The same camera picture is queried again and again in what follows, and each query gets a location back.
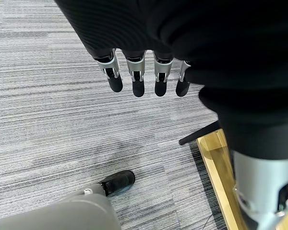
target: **gray carpet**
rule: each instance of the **gray carpet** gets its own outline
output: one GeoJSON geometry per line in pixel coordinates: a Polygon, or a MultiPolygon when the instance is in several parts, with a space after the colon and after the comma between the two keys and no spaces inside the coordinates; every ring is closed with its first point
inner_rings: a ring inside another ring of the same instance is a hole
{"type": "Polygon", "coordinates": [[[114,93],[51,0],[0,0],[0,218],[47,205],[108,174],[132,169],[135,185],[110,198],[123,230],[225,229],[195,143],[178,139],[216,120],[192,85],[154,93],[151,51],[145,95],[114,93]]]}

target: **robotic hand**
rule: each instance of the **robotic hand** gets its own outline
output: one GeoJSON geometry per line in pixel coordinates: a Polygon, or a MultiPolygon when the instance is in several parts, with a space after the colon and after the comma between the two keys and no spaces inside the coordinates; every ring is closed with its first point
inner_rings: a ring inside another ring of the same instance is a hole
{"type": "Polygon", "coordinates": [[[155,91],[166,92],[173,57],[183,60],[176,93],[204,85],[234,152],[236,193],[251,230],[288,213],[288,2],[56,0],[115,92],[113,49],[123,50],[133,93],[144,94],[144,54],[155,55],[155,91]]]}

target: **wooden board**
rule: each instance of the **wooden board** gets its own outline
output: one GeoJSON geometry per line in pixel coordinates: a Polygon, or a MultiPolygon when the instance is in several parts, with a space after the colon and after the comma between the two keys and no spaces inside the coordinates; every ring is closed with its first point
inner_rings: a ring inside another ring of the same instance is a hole
{"type": "MultiPolygon", "coordinates": [[[[223,130],[210,133],[196,141],[227,228],[229,230],[248,230],[233,191],[235,180],[223,130]]],[[[288,230],[288,215],[276,229],[288,230]]]]}

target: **floor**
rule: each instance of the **floor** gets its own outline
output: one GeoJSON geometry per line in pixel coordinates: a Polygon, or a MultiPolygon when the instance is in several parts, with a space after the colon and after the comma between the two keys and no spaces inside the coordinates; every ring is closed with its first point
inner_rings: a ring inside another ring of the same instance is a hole
{"type": "Polygon", "coordinates": [[[178,139],[216,120],[201,86],[154,93],[151,51],[145,95],[114,93],[52,0],[0,0],[0,218],[47,205],[108,174],[131,169],[135,185],[111,197],[123,230],[226,229],[196,143],[178,139]]]}

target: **black chair leg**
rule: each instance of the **black chair leg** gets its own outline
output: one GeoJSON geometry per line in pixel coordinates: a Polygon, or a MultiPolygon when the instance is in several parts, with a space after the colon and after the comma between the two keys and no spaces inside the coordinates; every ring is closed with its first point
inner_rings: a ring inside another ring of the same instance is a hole
{"type": "Polygon", "coordinates": [[[208,133],[214,132],[220,128],[221,127],[220,127],[219,121],[215,121],[214,123],[211,123],[211,124],[207,125],[206,127],[197,130],[196,132],[186,136],[185,138],[180,139],[179,144],[184,145],[185,143],[196,140],[197,138],[205,136],[208,133]]]}

